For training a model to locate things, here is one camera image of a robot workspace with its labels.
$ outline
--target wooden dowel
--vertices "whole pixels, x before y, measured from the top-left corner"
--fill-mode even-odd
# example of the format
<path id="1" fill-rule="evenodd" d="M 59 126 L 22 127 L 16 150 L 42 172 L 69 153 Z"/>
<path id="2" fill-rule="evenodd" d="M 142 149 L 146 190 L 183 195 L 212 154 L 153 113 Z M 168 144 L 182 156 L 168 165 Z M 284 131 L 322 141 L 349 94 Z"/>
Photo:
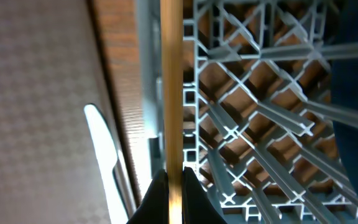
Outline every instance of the wooden dowel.
<path id="1" fill-rule="evenodd" d="M 169 184 L 169 223 L 181 223 L 183 167 L 183 1 L 161 0 L 164 129 Z"/>

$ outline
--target wood grain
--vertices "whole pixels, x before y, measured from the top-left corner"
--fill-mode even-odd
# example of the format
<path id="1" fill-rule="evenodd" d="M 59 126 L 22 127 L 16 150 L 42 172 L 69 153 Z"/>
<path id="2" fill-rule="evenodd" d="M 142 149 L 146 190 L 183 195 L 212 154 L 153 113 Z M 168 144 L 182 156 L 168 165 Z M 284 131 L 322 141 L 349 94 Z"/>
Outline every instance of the wood grain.
<path id="1" fill-rule="evenodd" d="M 169 223 L 181 223 L 183 164 L 183 1 L 161 0 L 164 125 L 169 185 Z"/>
<path id="2" fill-rule="evenodd" d="M 144 122 L 142 80 L 135 25 L 134 0 L 92 1 L 98 35 L 103 42 L 103 57 L 109 75 L 116 123 L 122 136 L 123 153 L 132 178 L 137 205 L 146 193 L 147 179 L 139 166 L 144 160 Z"/>

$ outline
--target gray plastic grid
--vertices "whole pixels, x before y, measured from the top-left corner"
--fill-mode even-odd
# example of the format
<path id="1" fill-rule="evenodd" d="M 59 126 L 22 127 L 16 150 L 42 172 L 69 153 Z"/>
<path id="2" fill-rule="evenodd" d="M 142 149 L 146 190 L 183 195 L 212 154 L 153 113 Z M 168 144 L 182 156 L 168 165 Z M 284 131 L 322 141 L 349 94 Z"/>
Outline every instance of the gray plastic grid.
<path id="1" fill-rule="evenodd" d="M 276 0 L 194 0 L 193 18 L 185 19 L 183 25 L 192 26 L 193 34 L 186 35 L 183 40 L 193 41 L 194 44 L 194 81 L 184 83 L 183 105 L 193 106 L 195 108 L 195 129 L 185 129 L 186 138 L 195 138 L 194 144 L 186 144 L 184 148 L 183 166 L 193 167 L 196 174 L 200 176 L 199 168 L 205 163 L 209 163 L 211 173 L 214 179 L 214 185 L 209 184 L 204 187 L 215 209 L 221 214 L 228 223 L 244 222 L 296 222 L 308 220 L 313 222 L 319 220 L 322 223 L 343 223 L 358 221 L 358 198 L 351 187 L 340 161 L 334 161 L 328 158 L 322 152 L 316 150 L 314 146 L 323 139 L 334 137 L 332 123 L 335 120 L 358 128 L 358 111 L 350 110 L 341 106 L 323 103 L 323 97 L 329 92 L 329 89 L 322 86 L 314 96 L 307 97 L 303 93 L 298 80 L 302 77 L 306 67 L 314 60 L 320 62 L 323 68 L 329 72 L 330 64 L 328 60 L 358 58 L 358 43 L 346 45 L 324 45 L 323 35 L 326 23 L 327 10 L 330 7 L 334 12 L 339 12 L 331 1 L 314 0 L 310 1 L 311 6 L 307 13 L 301 18 L 296 19 L 288 12 L 282 11 Z M 245 21 L 238 21 L 236 17 L 228 13 L 225 3 L 252 3 L 257 4 L 251 16 Z M 218 9 L 219 13 L 214 16 L 213 8 Z M 210 41 L 209 46 L 205 46 L 198 38 L 198 19 L 204 14 L 209 13 L 210 18 Z M 265 21 L 265 16 L 270 14 L 269 21 Z M 281 18 L 284 24 L 291 29 L 281 38 L 273 40 L 273 29 L 275 15 Z M 256 16 L 260 19 L 259 33 L 251 34 L 247 29 L 247 24 Z M 223 22 L 229 21 L 237 27 L 237 30 L 227 39 L 224 39 Z M 236 35 L 242 35 L 256 51 L 256 54 L 239 54 L 241 45 L 231 45 L 231 41 Z M 296 35 L 300 44 L 291 46 L 280 46 L 280 44 L 289 36 Z M 201 55 L 200 50 L 206 52 L 207 56 Z M 244 59 L 257 59 L 256 63 L 249 71 L 244 72 L 237 77 L 224 65 L 224 62 L 235 62 Z M 295 73 L 289 74 L 281 69 L 275 62 L 282 60 L 304 60 L 303 68 Z M 245 85 L 244 82 L 250 77 L 253 69 L 260 62 L 265 62 L 269 67 L 283 80 L 282 85 L 276 92 L 259 100 Z M 205 99 L 199 92 L 199 75 L 210 64 L 219 65 L 235 84 L 225 92 L 215 102 Z M 226 97 L 236 91 L 243 89 L 257 104 L 256 110 L 249 117 L 237 124 L 220 105 Z M 274 105 L 270 101 L 279 93 L 291 89 L 292 92 L 303 102 L 303 107 L 296 113 Z M 194 100 L 188 96 L 189 92 L 194 92 Z M 203 102 L 207 105 L 207 113 L 200 116 L 199 105 Z M 302 117 L 307 111 L 315 114 L 321 121 L 328 123 L 325 130 L 308 144 L 302 144 L 296 136 L 304 134 L 312 136 L 311 128 L 314 122 Z M 269 134 L 262 142 L 257 145 L 243 135 L 248 128 L 249 122 L 256 114 L 262 114 L 266 118 L 279 125 L 274 132 Z M 200 123 L 209 116 L 217 127 L 223 140 L 219 142 L 217 148 L 210 148 L 199 134 Z M 290 137 L 301 151 L 290 159 L 287 164 L 281 165 L 268 152 L 267 147 L 275 141 L 284 137 Z M 240 162 L 234 166 L 225 164 L 220 156 L 219 150 L 225 144 L 237 139 L 243 139 L 252 149 L 252 153 L 246 155 Z M 208 154 L 200 158 L 199 149 L 205 149 Z M 319 169 L 314 178 L 307 183 L 298 183 L 290 174 L 294 170 L 294 163 L 299 158 L 305 158 Z M 253 188 L 251 184 L 243 178 L 247 166 L 256 159 L 259 164 L 268 172 L 269 178 L 262 182 L 261 187 Z M 315 182 L 323 182 L 332 179 L 335 182 L 334 191 L 329 195 L 312 194 L 308 187 Z M 247 196 L 236 195 L 233 183 L 239 182 L 247 187 L 251 192 Z M 270 184 L 277 184 L 288 197 L 278 197 L 265 195 L 263 189 Z M 346 212 L 330 212 L 327 205 L 344 205 Z M 278 208 L 292 206 L 295 207 L 295 213 L 282 213 Z M 241 215 L 224 215 L 222 208 L 242 208 Z"/>

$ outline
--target textured surface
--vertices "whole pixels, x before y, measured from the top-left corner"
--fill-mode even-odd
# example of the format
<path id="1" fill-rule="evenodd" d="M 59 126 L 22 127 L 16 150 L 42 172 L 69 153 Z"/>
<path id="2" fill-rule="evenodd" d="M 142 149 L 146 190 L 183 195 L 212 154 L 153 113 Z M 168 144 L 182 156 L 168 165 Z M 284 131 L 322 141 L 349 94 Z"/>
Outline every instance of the textured surface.
<path id="1" fill-rule="evenodd" d="M 308 3 L 185 2 L 184 166 L 229 222 L 358 219 L 328 120 L 358 128 L 328 88 L 358 44 L 329 47 L 340 6 Z"/>
<path id="2" fill-rule="evenodd" d="M 142 117 L 142 80 L 140 78 L 139 48 L 135 26 L 134 0 L 95 0 L 96 19 L 103 41 L 104 53 L 111 77 L 118 123 L 122 124 L 129 161 L 133 168 L 134 187 L 140 198 L 150 184 L 150 171 L 143 170 L 148 151 Z"/>
<path id="3" fill-rule="evenodd" d="M 0 224 L 110 222 L 83 113 L 96 77 L 85 3 L 0 1 Z"/>

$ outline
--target wooden stick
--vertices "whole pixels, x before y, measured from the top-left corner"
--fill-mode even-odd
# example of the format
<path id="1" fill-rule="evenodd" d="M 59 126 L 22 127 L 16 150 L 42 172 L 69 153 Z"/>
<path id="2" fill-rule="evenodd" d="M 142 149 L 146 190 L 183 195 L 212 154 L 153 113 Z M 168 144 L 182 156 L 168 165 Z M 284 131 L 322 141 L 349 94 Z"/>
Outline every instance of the wooden stick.
<path id="1" fill-rule="evenodd" d="M 181 223 L 183 167 L 183 1 L 161 0 L 164 129 L 169 184 L 169 223 Z"/>

